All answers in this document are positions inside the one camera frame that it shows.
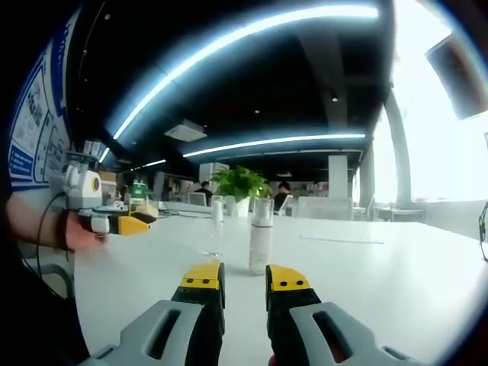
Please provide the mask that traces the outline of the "person's left hand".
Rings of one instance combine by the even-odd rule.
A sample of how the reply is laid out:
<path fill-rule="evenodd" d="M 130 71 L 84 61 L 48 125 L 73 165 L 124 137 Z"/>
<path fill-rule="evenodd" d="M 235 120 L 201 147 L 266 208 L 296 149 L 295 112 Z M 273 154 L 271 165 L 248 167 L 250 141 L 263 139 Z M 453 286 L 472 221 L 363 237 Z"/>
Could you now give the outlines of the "person's left hand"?
<path fill-rule="evenodd" d="M 64 210 L 56 225 L 58 247 L 67 252 L 82 249 L 93 249 L 108 242 L 105 234 L 93 233 L 82 226 L 80 216 L 72 211 Z"/>

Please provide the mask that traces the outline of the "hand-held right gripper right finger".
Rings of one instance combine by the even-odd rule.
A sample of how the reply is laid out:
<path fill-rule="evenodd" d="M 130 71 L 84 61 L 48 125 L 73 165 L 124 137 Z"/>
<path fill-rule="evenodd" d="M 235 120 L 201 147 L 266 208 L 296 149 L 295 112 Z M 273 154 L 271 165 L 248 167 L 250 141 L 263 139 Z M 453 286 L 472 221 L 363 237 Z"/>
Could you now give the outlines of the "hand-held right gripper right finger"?
<path fill-rule="evenodd" d="M 420 365 L 332 302 L 323 302 L 306 277 L 267 265 L 267 330 L 278 365 Z"/>

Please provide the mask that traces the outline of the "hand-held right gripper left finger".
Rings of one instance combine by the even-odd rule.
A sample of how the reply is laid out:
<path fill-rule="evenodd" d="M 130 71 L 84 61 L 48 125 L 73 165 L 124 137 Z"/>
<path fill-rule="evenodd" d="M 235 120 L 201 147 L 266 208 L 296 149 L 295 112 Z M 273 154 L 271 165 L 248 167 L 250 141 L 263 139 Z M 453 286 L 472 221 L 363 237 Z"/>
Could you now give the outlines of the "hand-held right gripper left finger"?
<path fill-rule="evenodd" d="M 217 365 L 225 333 L 225 267 L 194 266 L 171 300 L 160 300 L 126 326 L 118 345 L 90 365 Z"/>

